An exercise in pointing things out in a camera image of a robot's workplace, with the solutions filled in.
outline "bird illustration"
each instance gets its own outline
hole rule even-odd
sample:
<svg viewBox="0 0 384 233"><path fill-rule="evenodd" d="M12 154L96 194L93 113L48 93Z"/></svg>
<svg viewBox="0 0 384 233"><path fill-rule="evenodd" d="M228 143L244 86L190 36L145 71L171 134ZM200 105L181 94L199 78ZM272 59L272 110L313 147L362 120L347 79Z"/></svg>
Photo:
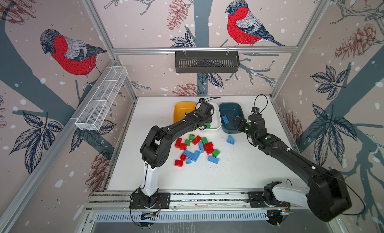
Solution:
<svg viewBox="0 0 384 233"><path fill-rule="evenodd" d="M266 31L261 20L257 19L248 9L245 0L232 1L227 10L228 13L228 34L239 44L250 44L256 42L269 41L278 46L285 46L275 40L275 38Z"/></svg>
<svg viewBox="0 0 384 233"><path fill-rule="evenodd" d="M87 76L87 83L83 86L83 90L87 85L91 85L88 83L88 74L93 68L97 69L98 57L107 52L107 50L91 46L82 40L65 37L54 29L44 31L41 34L40 43L44 53L51 53L51 56L68 73Z"/></svg>

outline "cable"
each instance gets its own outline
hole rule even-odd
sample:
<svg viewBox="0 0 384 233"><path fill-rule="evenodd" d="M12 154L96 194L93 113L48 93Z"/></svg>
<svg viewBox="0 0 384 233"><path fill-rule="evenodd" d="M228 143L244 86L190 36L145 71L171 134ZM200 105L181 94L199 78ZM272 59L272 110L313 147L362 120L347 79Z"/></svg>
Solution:
<svg viewBox="0 0 384 233"><path fill-rule="evenodd" d="M267 98L265 95L263 95L263 94L260 94L260 95L256 96L256 99L255 99L255 102L253 103L253 106L256 107L256 100L257 100L257 97L259 97L259 96L261 96L261 95L264 96L265 99L266 99L266 105L265 105L265 107L264 107L264 109L263 109L263 110L265 110L266 106L268 105L268 98Z"/></svg>

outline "light blue lego brick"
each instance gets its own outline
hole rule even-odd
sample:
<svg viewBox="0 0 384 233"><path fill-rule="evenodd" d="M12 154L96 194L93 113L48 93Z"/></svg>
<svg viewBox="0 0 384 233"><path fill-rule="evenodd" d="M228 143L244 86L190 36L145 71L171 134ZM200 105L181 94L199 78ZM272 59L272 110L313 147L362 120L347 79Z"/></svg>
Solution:
<svg viewBox="0 0 384 233"><path fill-rule="evenodd" d="M235 140L232 138L232 136L228 135L227 143L229 144L235 144Z"/></svg>
<svg viewBox="0 0 384 233"><path fill-rule="evenodd" d="M209 155L209 156L208 156L208 161L217 164L217 163L218 163L218 158L215 158L215 157Z"/></svg>
<svg viewBox="0 0 384 233"><path fill-rule="evenodd" d="M183 154L185 154L187 157L189 158L192 158L193 157L193 153L188 151L188 150L184 150Z"/></svg>
<svg viewBox="0 0 384 233"><path fill-rule="evenodd" d="M203 142L199 142L199 149L200 149L200 153L204 153L204 146L203 146Z"/></svg>
<svg viewBox="0 0 384 233"><path fill-rule="evenodd" d="M194 162L196 162L197 159L199 158L200 154L201 154L201 152L198 151L198 150L196 150L195 153L193 154L193 156L191 157L192 160L193 160Z"/></svg>
<svg viewBox="0 0 384 233"><path fill-rule="evenodd" d="M222 118L223 118L223 120L224 120L224 125L227 125L227 124L229 124L229 120L228 120L228 118L227 118L227 116L226 115L223 115L223 116L221 116Z"/></svg>

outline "green lego brick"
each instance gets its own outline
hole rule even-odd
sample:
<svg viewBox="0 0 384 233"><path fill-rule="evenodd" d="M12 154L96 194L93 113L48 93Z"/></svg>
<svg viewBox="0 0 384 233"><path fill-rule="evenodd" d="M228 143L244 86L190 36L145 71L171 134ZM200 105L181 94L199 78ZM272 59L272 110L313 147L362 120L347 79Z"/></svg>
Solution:
<svg viewBox="0 0 384 233"><path fill-rule="evenodd" d="M212 156L213 157L218 157L218 155L220 154L220 151L218 149L215 149L214 152L212 153Z"/></svg>
<svg viewBox="0 0 384 233"><path fill-rule="evenodd" d="M203 145L208 144L208 140L206 137L201 138L201 141L203 142Z"/></svg>

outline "lego brick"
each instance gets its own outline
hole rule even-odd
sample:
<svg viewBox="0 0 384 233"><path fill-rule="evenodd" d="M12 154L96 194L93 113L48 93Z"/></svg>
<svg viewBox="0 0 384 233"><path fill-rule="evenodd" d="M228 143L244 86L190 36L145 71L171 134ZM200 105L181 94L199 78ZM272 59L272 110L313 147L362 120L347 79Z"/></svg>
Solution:
<svg viewBox="0 0 384 233"><path fill-rule="evenodd" d="M184 150L183 154L186 155L186 156L189 157L189 158L192 158L192 157L193 157L193 153L190 152L190 151L188 151L188 150Z"/></svg>
<svg viewBox="0 0 384 233"><path fill-rule="evenodd" d="M181 154L180 160L185 161L186 158L187 158L187 156L185 154Z"/></svg>
<svg viewBox="0 0 384 233"><path fill-rule="evenodd" d="M228 135L227 143L232 144L232 145L235 144L235 140L233 139L232 136Z"/></svg>
<svg viewBox="0 0 384 233"><path fill-rule="evenodd" d="M206 137L201 138L201 142L203 142L203 145L208 143L208 140Z"/></svg>
<svg viewBox="0 0 384 233"><path fill-rule="evenodd" d="M201 137L198 135L194 140L192 140L192 144L196 145L201 140Z"/></svg>
<svg viewBox="0 0 384 233"><path fill-rule="evenodd" d="M209 155L209 154L212 154L212 152L214 151L214 148L210 147L208 149L205 149L205 151L207 152L207 155Z"/></svg>
<svg viewBox="0 0 384 233"><path fill-rule="evenodd" d="M220 151L218 149L215 149L214 152L212 153L212 156L213 157L218 157L218 155L220 154Z"/></svg>
<svg viewBox="0 0 384 233"><path fill-rule="evenodd" d="M228 120L228 118L227 118L227 116L226 116L226 115L223 115L223 116L221 116L221 118L223 118L223 121L224 121L224 125L227 125L227 124L229 124L229 120Z"/></svg>
<svg viewBox="0 0 384 233"><path fill-rule="evenodd" d="M204 153L204 145L203 145L203 142L199 142L199 150L201 153Z"/></svg>
<svg viewBox="0 0 384 233"><path fill-rule="evenodd" d="M180 143L179 149L180 150L186 150L187 149L187 144Z"/></svg>
<svg viewBox="0 0 384 233"><path fill-rule="evenodd" d="M175 147L176 148L179 148L180 147L180 143L181 143L181 138L178 138L177 140L176 140L176 144L175 144Z"/></svg>
<svg viewBox="0 0 384 233"><path fill-rule="evenodd" d="M218 163L218 158L215 158L215 157L209 155L208 156L208 161L217 164Z"/></svg>
<svg viewBox="0 0 384 233"><path fill-rule="evenodd" d="M193 154L193 156L191 157L192 161L196 162L197 159L199 158L201 152L196 150L195 153Z"/></svg>
<svg viewBox="0 0 384 233"><path fill-rule="evenodd" d="M175 161L175 166L179 166L179 167L182 167L183 166L183 162L182 160L176 160Z"/></svg>
<svg viewBox="0 0 384 233"><path fill-rule="evenodd" d="M204 149L207 150L208 148L212 148L213 146L214 146L214 144L212 144L212 142L209 142L209 143L204 145Z"/></svg>

